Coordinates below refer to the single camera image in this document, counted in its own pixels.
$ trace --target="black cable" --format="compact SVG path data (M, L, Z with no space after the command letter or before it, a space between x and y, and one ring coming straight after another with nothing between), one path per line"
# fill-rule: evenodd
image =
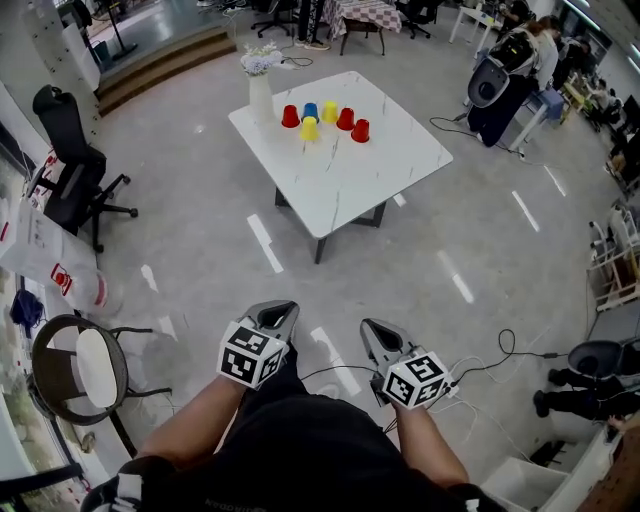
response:
M308 379L309 377L312 377L313 375L316 375L317 373L328 372L329 370L334 370L336 368L357 368L357 369L360 369L360 370L369 370L372 373L378 373L378 370L374 370L373 368L369 368L367 366L355 366L355 365L351 365L351 364L341 364L341 365L338 365L338 366L331 366L329 368L323 368L322 370L315 371L313 373L310 373L306 377L302 377L300 380L305 380L305 379Z
M511 336L513 338L513 345L511 347L510 351L505 350L504 347L502 346L502 335L505 332L510 332ZM500 366L502 363L504 363L511 356L534 356L534 357L541 357L542 359L555 359L557 357L564 357L564 356L568 356L569 355L569 354L558 354L557 352L546 352L544 354L536 354L535 352L516 352L515 351L516 350L516 335L511 329L502 329L500 331L500 334L498 334L498 346L500 347L500 350L502 351L502 353L506 354L506 356L503 359L501 359L497 363L493 363L493 364L490 364L488 366L478 366L476 368L468 368L467 370L465 370L462 373L462 375L460 375L460 377L458 377L458 379L456 381L454 381L451 384L451 387L457 386L460 383L460 381L462 380L462 378L467 373L484 371L484 370L489 370L491 368L495 368L496 366Z

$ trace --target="marble tabletop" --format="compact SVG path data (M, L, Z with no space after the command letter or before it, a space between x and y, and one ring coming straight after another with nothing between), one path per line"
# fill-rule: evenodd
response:
M300 139L300 127L280 124L285 105L325 101L352 108L370 123L360 144L349 132L320 121L319 138ZM451 154L400 105L359 73L323 78L273 97L276 119L259 126L249 106L229 114L309 233L321 239L426 178L453 160Z

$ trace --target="desk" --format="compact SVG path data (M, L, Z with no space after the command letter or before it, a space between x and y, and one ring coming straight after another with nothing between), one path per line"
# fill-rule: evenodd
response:
M491 16L489 16L486 13L484 13L482 11L478 11L477 9L469 9L468 7L460 7L460 10L458 11L458 19L456 19L456 23L453 25L453 30L451 30L451 37L449 37L449 42L450 43L453 43L453 40L456 38L456 34L458 32L458 27L462 23L462 17L463 16L468 16L469 18L472 18L472 19L476 20L476 24L473 27L473 32L471 33L471 39L467 39L467 42L469 42L469 43L471 43L473 41L473 36L475 36L476 29L478 28L478 25L480 25L482 23L485 26L484 33L482 34L482 37L480 38L480 44L478 45L478 49L476 50L476 53L475 53L475 56L474 56L474 59L477 59L478 58L478 52L480 50L482 50L482 47L484 46L484 43L487 40L487 36L489 35L489 30L491 30L492 27L502 28L502 23L500 23L499 21L496 21L495 18L492 18Z
M373 23L381 29L402 30L400 12L382 0L327 0L322 19L329 24L329 39L347 33L345 19Z
M453 160L411 115L359 73L349 71L274 96L277 120L259 126L250 108L229 119L276 185L276 205L291 206L317 241L315 262L327 237L350 222L379 227L386 201ZM299 128L279 123L287 104L327 100L349 106L356 119L371 123L370 139L359 144L350 133L320 123L320 137L300 140ZM375 208L373 219L361 215Z

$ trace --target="black pants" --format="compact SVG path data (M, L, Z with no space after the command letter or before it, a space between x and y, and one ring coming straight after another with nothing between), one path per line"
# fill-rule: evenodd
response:
M558 379L570 386L586 389L546 393L545 402L555 411L570 412L588 420L604 421L609 416L624 416L640 409L638 395L619 394L624 391L624 388L616 378L596 381L571 370L562 370L558 374Z
M469 126L472 131L480 132L485 146L491 147L497 144L513 116L536 85L537 81L532 78L511 75L507 89L492 105L471 109Z
M308 395L307 389L298 377L298 352L293 345L289 344L289 353L286 356L285 364L278 372L268 379L260 389L249 389L242 397L236 419L229 429L227 439L240 425L244 418L251 416L261 407L288 398L294 395Z
M324 0L302 0L298 14L298 39L312 43L317 41L318 25L324 9Z

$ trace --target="red cup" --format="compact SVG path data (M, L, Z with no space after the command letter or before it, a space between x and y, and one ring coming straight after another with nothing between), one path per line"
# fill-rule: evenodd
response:
M284 107L284 113L282 114L282 126L285 128L295 128L300 124L300 118L298 117L298 109L295 105L287 105Z
M341 130L351 131L355 126L353 121L354 121L353 110L350 108L343 108L342 112L340 112L340 117L338 118L338 122L336 123L336 125Z
M369 140L369 121L358 119L356 127L351 132L351 138L356 142L367 142Z

